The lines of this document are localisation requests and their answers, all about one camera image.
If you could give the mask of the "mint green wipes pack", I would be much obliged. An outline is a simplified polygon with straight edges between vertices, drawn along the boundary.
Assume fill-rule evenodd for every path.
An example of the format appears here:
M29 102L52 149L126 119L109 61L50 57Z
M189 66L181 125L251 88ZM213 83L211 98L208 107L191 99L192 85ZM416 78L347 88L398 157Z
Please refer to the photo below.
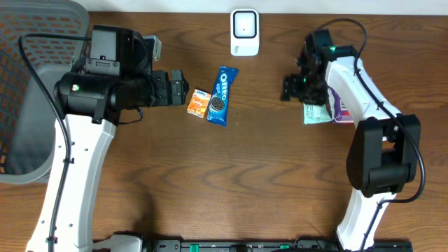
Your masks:
M329 123L332 121L326 105L304 104L303 111L305 125Z

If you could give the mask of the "orange tissue pack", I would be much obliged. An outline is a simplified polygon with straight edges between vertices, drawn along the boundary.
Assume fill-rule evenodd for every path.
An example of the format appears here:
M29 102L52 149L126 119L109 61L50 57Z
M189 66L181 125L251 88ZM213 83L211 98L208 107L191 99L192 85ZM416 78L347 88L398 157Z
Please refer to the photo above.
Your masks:
M187 113L204 118L211 99L211 94L198 89L194 89L190 103L187 107Z

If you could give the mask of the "red purple pad pack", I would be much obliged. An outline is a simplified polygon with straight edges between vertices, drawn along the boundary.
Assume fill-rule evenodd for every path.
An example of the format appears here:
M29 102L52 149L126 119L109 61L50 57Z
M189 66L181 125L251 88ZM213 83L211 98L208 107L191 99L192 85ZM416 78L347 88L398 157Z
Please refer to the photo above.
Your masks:
M336 91L331 87L328 88L328 102L333 123L353 123L352 117L345 104Z

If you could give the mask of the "blue Oreo cookie pack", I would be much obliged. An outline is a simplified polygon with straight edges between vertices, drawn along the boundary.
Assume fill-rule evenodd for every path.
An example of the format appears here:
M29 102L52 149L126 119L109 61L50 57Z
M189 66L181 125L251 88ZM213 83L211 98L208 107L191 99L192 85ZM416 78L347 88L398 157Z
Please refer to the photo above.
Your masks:
M220 66L206 117L210 123L223 127L227 125L230 86L234 83L238 73L239 70L236 68Z

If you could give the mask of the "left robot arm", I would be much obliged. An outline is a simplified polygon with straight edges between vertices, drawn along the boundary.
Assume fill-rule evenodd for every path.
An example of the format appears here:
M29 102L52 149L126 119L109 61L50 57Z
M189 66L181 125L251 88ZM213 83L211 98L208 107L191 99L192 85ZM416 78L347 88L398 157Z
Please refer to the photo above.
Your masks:
M90 54L45 92L55 113L55 148L43 208L28 251L149 251L135 232L96 242L92 219L104 159L124 110L180 106L181 70L156 71L161 42L131 29L97 25Z

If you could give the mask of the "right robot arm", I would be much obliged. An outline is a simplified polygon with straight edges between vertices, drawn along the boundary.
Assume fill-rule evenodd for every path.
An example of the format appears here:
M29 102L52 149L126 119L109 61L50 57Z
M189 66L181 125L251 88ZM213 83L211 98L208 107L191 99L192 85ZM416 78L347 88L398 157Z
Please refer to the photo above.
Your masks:
M360 51L335 45L327 29L305 38L297 66L299 73L284 81L282 100L324 105L335 91L356 127L346 159L353 189L336 235L340 250L371 249L386 207L400 203L396 195L422 165L419 119L392 105L368 76Z

